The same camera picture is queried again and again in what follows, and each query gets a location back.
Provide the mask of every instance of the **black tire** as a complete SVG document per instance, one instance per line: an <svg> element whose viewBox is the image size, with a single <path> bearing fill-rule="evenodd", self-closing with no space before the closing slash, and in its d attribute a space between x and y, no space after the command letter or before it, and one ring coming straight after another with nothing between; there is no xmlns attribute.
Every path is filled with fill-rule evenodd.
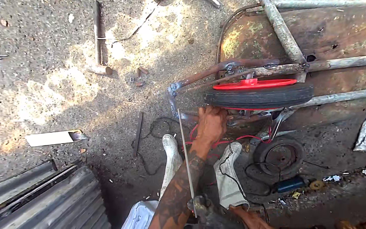
<svg viewBox="0 0 366 229"><path fill-rule="evenodd" d="M295 83L290 86L258 90L214 90L205 92L206 103L228 108L263 109L294 106L313 97L313 85Z"/></svg>
<svg viewBox="0 0 366 229"><path fill-rule="evenodd" d="M271 151L273 149L278 149L278 147L284 147L289 149L288 152L290 152L292 156L286 157L283 156L284 153ZM261 142L255 149L252 156L253 162L256 163L257 168L259 168L262 172L269 175L278 175L279 169L277 166L263 164L271 163L275 165L280 165L281 175L284 175L299 169L299 166L305 157L305 151L302 144L299 143L296 139L290 136L283 135L274 138L271 143Z"/></svg>

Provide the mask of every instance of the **dirt ground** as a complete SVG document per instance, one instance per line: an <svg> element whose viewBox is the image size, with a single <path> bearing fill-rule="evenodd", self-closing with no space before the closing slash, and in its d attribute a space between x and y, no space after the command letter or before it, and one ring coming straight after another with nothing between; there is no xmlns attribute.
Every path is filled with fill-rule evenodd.
<svg viewBox="0 0 366 229"><path fill-rule="evenodd" d="M150 0L103 0L101 4L103 35L107 38L129 36L152 12L130 39L104 41L103 61L114 69L111 76L88 73L84 68L94 62L93 1L0 0L0 54L9 55L0 60L0 180L43 160L52 158L64 166L83 156L100 180L109 219L118 228L133 204L148 196L150 200L158 198L163 179L162 168L149 176L141 161L132 157L138 112L144 112L143 135L155 118L170 117L166 87L214 63L220 23L249 3L224 0L219 9L205 0L164 0L160 4ZM129 82L139 66L150 72L135 78L145 81L142 87ZM178 106L186 110L201 105L201 92L179 97ZM364 119L357 117L293 133L304 144L307 160L331 168L303 164L300 172L321 179L365 166L366 153L351 150ZM172 132L178 133L176 123L171 125ZM156 126L154 134L161 136L166 128ZM73 129L82 130L89 139L34 148L24 139L29 134ZM221 154L223 148L219 146L213 153ZM140 142L140 153L151 172L166 160L161 140L152 136ZM211 158L208 163L212 165L215 160ZM205 183L213 182L212 173L207 167ZM242 172L238 176L244 188L255 186ZM271 209L272 224L315 225L320 218L306 215L320 210L330 226L337 217L324 212L336 205L340 211L345 210L341 206L346 207L336 203L357 202L360 208L359 203L366 200L362 198L366 197L366 178L362 179L365 181L353 184L353 191L337 189L337 194L343 196L337 202L330 198L332 193L322 195L320 208L312 209L318 203L312 201L289 211ZM216 186L207 189L215 192ZM364 209L358 212L365 218Z"/></svg>

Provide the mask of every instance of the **corrugated metal sheet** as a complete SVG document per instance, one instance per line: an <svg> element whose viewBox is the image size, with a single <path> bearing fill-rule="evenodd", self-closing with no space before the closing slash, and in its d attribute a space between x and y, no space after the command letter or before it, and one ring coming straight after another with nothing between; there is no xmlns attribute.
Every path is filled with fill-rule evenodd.
<svg viewBox="0 0 366 229"><path fill-rule="evenodd" d="M0 228L110 228L98 181L79 162L0 209Z"/></svg>

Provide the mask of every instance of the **white sneaker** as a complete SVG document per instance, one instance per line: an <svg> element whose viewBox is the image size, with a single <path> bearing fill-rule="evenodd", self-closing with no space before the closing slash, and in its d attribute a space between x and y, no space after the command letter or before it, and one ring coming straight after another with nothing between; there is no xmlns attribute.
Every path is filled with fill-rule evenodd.
<svg viewBox="0 0 366 229"><path fill-rule="evenodd" d="M165 176L163 177L162 188L160 189L159 201L169 185L176 171L179 169L180 165L183 163L182 158L177 150L177 141L170 135L165 134L162 138L163 148L166 152L166 169Z"/></svg>
<svg viewBox="0 0 366 229"><path fill-rule="evenodd" d="M242 145L239 142L232 142L228 145L221 158L214 164L214 171L216 173L217 187L218 187L218 195L220 197L220 205L228 209L230 205L238 206L241 204L249 203L242 196L240 189L238 188L237 183L222 173L226 173L237 180L241 190L241 184L238 181L237 174L234 170L234 161L238 158L241 153Z"/></svg>

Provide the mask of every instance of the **hammer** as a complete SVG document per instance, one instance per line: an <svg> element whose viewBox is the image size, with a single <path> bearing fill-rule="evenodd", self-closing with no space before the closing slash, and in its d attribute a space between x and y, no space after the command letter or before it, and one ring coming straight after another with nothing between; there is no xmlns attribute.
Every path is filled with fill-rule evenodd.
<svg viewBox="0 0 366 229"><path fill-rule="evenodd" d="M102 75L111 75L112 69L108 66L101 65L101 41L98 39L100 33L99 18L101 12L99 9L99 2L94 2L94 39L95 39L95 65L87 66L87 71Z"/></svg>

